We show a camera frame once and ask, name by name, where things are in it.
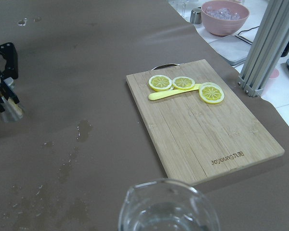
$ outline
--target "lemon slice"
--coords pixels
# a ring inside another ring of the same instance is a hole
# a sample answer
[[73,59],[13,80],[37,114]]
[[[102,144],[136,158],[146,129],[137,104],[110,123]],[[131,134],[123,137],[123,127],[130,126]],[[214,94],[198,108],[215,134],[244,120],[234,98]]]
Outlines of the lemon slice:
[[220,103],[224,99],[224,93],[220,86],[215,83],[203,83],[199,88],[199,95],[206,103]]
[[163,75],[152,76],[149,79],[149,86],[155,91],[168,90],[172,86],[172,81],[167,76]]
[[176,89],[189,90],[194,87],[195,81],[190,77],[179,76],[172,80],[172,85]]

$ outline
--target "water droplet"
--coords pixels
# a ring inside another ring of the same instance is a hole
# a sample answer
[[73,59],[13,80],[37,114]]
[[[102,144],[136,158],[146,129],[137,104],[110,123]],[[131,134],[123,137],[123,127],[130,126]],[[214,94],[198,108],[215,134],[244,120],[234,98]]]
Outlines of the water droplet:
[[13,185],[12,188],[11,188],[11,192],[12,192],[13,194],[15,194],[15,195],[18,195],[18,191],[19,191],[19,190],[21,190],[21,187],[20,187],[20,186],[18,187],[17,184]]
[[70,162],[64,163],[59,168],[59,182],[65,183],[67,181],[67,178],[72,171],[72,164]]
[[13,230],[28,230],[30,228],[30,215],[26,212],[19,212]]
[[70,157],[69,162],[71,162],[71,160],[76,159],[76,157],[77,157],[77,155],[79,153],[79,148],[78,147],[74,147],[73,150],[74,151],[69,155],[69,157]]
[[42,145],[42,148],[51,148],[53,147],[53,141],[47,141]]
[[40,200],[47,196],[47,189],[44,185],[38,187],[38,191],[35,194]]
[[2,218],[3,218],[3,219],[8,219],[8,218],[10,218],[10,213],[3,213],[3,214],[2,214]]
[[82,120],[77,126],[78,136],[76,140],[78,142],[85,142],[89,137],[89,133],[92,130],[91,124],[88,120]]
[[24,18],[24,19],[18,21],[19,26],[25,26],[26,23],[27,23],[27,18]]
[[34,18],[34,19],[33,19],[33,22],[35,22],[35,23],[36,23],[36,22],[39,22],[40,20],[42,20],[42,18],[41,18],[41,17],[36,17],[36,18]]

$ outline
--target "table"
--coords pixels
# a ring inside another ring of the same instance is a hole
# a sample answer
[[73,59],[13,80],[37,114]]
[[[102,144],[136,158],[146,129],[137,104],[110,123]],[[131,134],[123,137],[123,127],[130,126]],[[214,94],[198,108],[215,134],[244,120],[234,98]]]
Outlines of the table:
[[[179,0],[169,0],[169,4],[176,9],[176,11],[182,15],[182,2]],[[200,7],[206,0],[191,0],[187,1],[185,12],[184,12],[184,19],[189,22],[191,10],[195,7]],[[249,1],[242,1],[242,4],[248,8],[250,11],[250,15],[244,25],[233,35],[237,35],[240,31],[249,30],[251,28],[257,27],[260,25],[264,12],[266,10],[268,1],[267,0],[249,0]],[[213,42],[220,39],[220,36],[215,36],[209,33],[203,24],[194,25],[197,33],[201,35],[201,37],[207,42]],[[240,35],[246,37],[247,39],[253,41],[256,33],[257,28],[252,29],[248,32],[243,32]],[[262,93],[262,98],[268,102],[270,102],[285,122],[289,125],[289,71],[286,67],[285,62],[289,59],[289,53],[285,57],[281,57],[275,69],[278,71],[279,75],[277,78],[273,80],[269,80],[268,84],[266,85],[266,89]],[[241,72],[243,68],[243,64],[235,66],[238,72]]]
[[196,188],[222,230],[289,230],[289,127],[174,13],[164,0],[0,0],[0,44],[16,46],[26,109],[17,123],[0,120],[0,230],[116,230],[127,188],[166,177],[125,77],[200,59],[285,155]]

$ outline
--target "metal frame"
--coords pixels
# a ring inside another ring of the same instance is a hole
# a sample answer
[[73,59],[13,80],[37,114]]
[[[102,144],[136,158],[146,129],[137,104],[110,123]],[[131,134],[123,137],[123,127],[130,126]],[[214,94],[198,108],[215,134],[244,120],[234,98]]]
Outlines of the metal frame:
[[251,97],[260,96],[289,41],[289,0],[270,0],[251,46],[238,85]]

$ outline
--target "bamboo cutting board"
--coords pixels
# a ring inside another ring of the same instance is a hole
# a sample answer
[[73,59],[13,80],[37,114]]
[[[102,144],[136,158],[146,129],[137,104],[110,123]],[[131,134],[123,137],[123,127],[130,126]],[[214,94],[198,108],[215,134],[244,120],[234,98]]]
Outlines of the bamboo cutting board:
[[[206,104],[192,91],[150,101],[148,81],[159,74],[214,82],[225,98]],[[128,75],[127,82],[169,178],[195,185],[284,153],[206,60]]]

